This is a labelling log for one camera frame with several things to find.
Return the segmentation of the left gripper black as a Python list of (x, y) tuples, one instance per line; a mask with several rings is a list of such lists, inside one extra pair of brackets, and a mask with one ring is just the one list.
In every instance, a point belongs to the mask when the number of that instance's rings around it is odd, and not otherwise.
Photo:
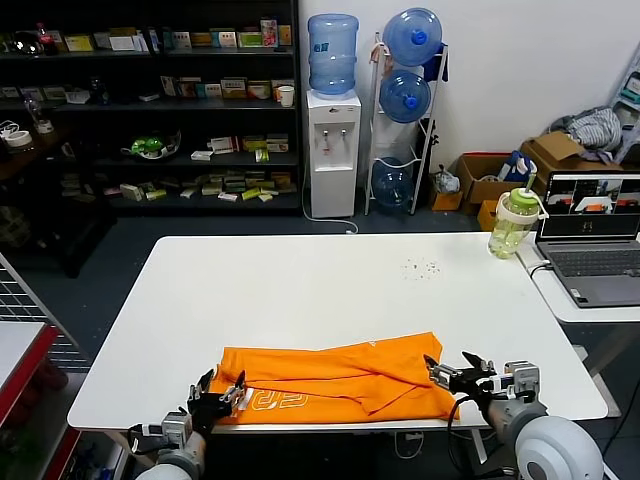
[(237, 408), (246, 396), (245, 370), (241, 371), (235, 383), (224, 394), (210, 391), (214, 377), (215, 369), (212, 368), (189, 388), (187, 407), (192, 429), (197, 433), (210, 433), (220, 419), (232, 415), (232, 408)]

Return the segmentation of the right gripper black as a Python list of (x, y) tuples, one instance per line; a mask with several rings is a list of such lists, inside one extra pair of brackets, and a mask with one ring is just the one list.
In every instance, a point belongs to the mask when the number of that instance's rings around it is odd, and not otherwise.
[(449, 387), (451, 394), (463, 393), (472, 398), (491, 397), (503, 392), (494, 363), (471, 352), (462, 352), (469, 367), (453, 369), (424, 354), (430, 380), (439, 387)]

